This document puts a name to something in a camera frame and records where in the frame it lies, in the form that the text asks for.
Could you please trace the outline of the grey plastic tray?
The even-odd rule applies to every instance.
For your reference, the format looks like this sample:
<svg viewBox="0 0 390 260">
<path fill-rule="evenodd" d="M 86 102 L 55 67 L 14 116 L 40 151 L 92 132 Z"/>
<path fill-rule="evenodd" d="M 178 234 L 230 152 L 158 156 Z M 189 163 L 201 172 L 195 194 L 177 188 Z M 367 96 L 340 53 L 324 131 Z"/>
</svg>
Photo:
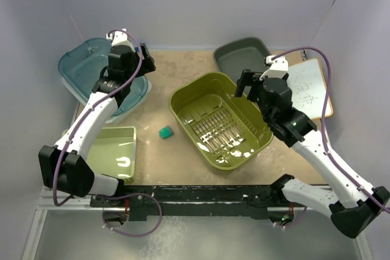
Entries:
<svg viewBox="0 0 390 260">
<path fill-rule="evenodd" d="M 213 58 L 219 71 L 236 82 L 244 69 L 264 71 L 264 59 L 270 54 L 259 38 L 246 37 L 217 48 Z"/>
</svg>

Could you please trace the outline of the large olive green basket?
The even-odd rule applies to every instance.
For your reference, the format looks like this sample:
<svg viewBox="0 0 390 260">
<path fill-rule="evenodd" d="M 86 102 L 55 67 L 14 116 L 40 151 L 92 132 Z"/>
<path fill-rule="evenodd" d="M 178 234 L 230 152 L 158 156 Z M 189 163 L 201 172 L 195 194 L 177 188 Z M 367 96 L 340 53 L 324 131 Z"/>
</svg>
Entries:
<svg viewBox="0 0 390 260">
<path fill-rule="evenodd" d="M 258 107 L 221 72 L 206 73 L 171 95 L 169 107 L 196 148 L 216 169 L 230 171 L 265 149 L 273 134 Z"/>
</svg>

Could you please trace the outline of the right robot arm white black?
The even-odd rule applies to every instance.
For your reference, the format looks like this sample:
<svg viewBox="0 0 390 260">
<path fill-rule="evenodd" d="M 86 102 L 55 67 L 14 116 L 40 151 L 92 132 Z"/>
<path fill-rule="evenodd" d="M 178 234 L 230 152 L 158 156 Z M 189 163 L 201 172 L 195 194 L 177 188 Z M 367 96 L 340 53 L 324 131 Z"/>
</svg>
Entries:
<svg viewBox="0 0 390 260">
<path fill-rule="evenodd" d="M 356 238 L 381 212 L 389 191 L 364 180 L 327 143 L 322 130 L 303 112 L 295 109 L 288 75 L 260 78 L 245 69 L 238 79 L 235 97 L 250 87 L 247 100 L 255 102 L 273 135 L 306 159 L 330 189 L 305 184 L 292 175 L 283 175 L 272 185 L 271 199 L 278 206 L 294 202 L 328 218 L 345 236 Z"/>
</svg>

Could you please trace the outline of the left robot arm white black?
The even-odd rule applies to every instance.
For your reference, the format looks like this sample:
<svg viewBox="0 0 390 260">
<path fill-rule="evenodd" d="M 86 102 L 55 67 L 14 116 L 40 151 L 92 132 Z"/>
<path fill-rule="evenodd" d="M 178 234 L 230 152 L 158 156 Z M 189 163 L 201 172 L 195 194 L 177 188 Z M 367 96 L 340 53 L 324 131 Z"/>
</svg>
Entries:
<svg viewBox="0 0 390 260">
<path fill-rule="evenodd" d="M 154 59 L 144 43 L 135 51 L 126 44 L 112 46 L 108 65 L 94 84 L 83 112 L 68 131 L 53 145 L 38 153 L 43 183 L 53 192 L 84 197 L 101 194 L 111 206 L 125 201 L 123 181 L 94 172 L 87 163 L 88 153 L 109 117 L 130 94 L 136 78 L 155 71 Z"/>
</svg>

